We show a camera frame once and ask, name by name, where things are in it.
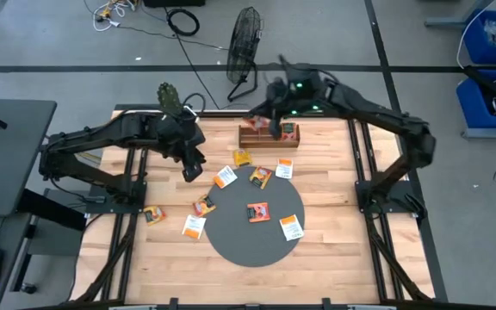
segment gray circular mat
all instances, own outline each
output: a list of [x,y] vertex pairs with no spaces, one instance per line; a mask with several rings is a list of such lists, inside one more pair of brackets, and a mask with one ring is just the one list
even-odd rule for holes
[[[234,171],[238,179],[220,189],[210,189],[210,200],[217,208],[207,214],[204,230],[214,249],[228,261],[246,267],[261,267],[275,263],[290,253],[299,239],[287,241],[279,220],[296,214],[301,227],[305,215],[298,191],[289,180],[275,173],[264,189],[250,183],[256,169],[240,167]],[[271,219],[250,223],[247,205],[267,202]]]

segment blue storage bin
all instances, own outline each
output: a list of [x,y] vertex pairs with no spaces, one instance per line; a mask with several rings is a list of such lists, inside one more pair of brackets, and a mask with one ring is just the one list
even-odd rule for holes
[[496,65],[496,45],[489,42],[484,30],[485,20],[488,19],[496,21],[496,11],[485,11],[476,18],[468,27],[468,31],[464,36],[464,43],[473,62],[476,64]]
[[[480,70],[486,77],[496,80],[495,70]],[[496,128],[496,116],[489,114],[480,86],[468,78],[456,88],[468,128]]]

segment wooden box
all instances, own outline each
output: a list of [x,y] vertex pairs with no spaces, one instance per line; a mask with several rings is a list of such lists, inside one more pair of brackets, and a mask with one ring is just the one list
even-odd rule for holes
[[296,127],[296,139],[293,140],[275,140],[269,133],[268,127],[262,127],[253,130],[250,127],[239,126],[239,147],[240,148],[278,148],[293,147],[297,148],[300,144],[300,126]]

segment standing fan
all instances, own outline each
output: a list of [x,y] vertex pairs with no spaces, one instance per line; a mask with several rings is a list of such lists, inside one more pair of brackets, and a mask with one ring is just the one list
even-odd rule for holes
[[[252,7],[240,11],[234,25],[227,56],[227,78],[236,86],[231,90],[227,99],[229,102],[251,93],[257,88],[257,67],[254,63],[257,44],[261,38],[261,19],[259,13]],[[254,69],[254,87],[238,95],[233,95],[242,83],[246,83],[248,73]]]

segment wooden table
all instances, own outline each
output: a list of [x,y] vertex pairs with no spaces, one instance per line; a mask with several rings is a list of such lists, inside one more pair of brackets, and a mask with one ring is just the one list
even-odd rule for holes
[[[221,257],[206,235],[193,240],[181,234],[186,216],[193,213],[192,202],[209,191],[218,170],[234,166],[233,150],[238,148],[240,119],[203,118],[199,124],[206,143],[199,148],[207,162],[194,182],[184,182],[181,164],[150,153],[146,205],[159,205],[168,217],[154,226],[148,226],[143,216],[138,218],[127,303],[167,304],[171,297],[178,297],[181,304],[320,304],[323,297],[330,297],[332,303],[378,302],[369,239],[357,209],[357,174],[347,122],[294,121],[301,127],[298,149],[250,149],[256,165],[275,169],[278,158],[294,160],[292,183],[306,212],[306,236],[294,250],[272,265],[247,268]],[[385,169],[399,156],[397,140],[376,127],[370,127],[370,133],[378,168]],[[126,155],[127,150],[107,148],[101,168],[122,173]],[[365,170],[369,177],[368,166]],[[105,264],[114,217],[104,215],[85,233],[72,299],[87,289]],[[433,296],[416,221],[409,214],[387,217],[399,262],[422,291]],[[388,296],[393,298],[383,259],[382,265]],[[116,270],[111,296],[117,290],[120,264]]]

